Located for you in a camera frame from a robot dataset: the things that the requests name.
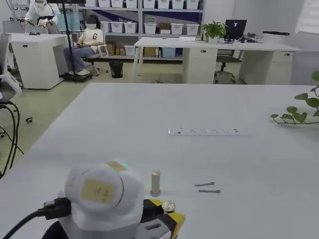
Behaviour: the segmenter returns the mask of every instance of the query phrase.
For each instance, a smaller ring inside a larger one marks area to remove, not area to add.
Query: white desk
[[[318,235],[319,125],[277,125],[300,86],[90,84],[0,180],[0,233],[64,188],[70,168],[122,158],[149,197],[161,170],[162,200],[186,214],[180,239],[300,239]],[[177,127],[232,128],[249,137],[168,136]],[[215,182],[198,193],[196,183]],[[35,219],[12,239],[40,239]]]
[[[268,43],[209,44],[206,42],[181,41],[179,38],[142,37],[135,43],[136,53],[132,78],[137,74],[138,60],[143,63],[144,47],[184,48],[183,78],[185,83],[212,84],[218,50],[244,51],[239,77],[247,84],[264,84],[276,51],[296,52],[300,49]]]
[[[66,35],[12,33],[11,45],[24,88],[51,89],[68,72],[63,49]]]

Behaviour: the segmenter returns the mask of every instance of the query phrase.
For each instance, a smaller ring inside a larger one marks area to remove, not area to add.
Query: sneaker
[[[86,69],[83,69],[82,71],[78,72],[79,76],[85,76],[85,75],[89,75],[89,74],[90,74],[90,72]]]

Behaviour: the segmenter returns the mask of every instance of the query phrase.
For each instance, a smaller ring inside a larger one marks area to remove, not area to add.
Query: paper label
[[[121,163],[117,162],[117,161],[108,161],[106,162],[106,164],[113,168],[115,171],[119,172],[123,172],[126,171],[126,167],[124,167]]]
[[[115,187],[103,181],[86,179],[82,187],[81,199],[110,205],[114,199]]]

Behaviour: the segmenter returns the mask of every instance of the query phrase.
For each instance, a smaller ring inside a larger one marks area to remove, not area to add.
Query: white power strip
[[[238,129],[177,128],[169,129],[169,136],[248,136]]]

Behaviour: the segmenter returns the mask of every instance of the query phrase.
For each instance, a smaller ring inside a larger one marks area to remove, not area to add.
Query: small cylinder
[[[160,171],[152,171],[151,195],[158,197],[160,195]]]

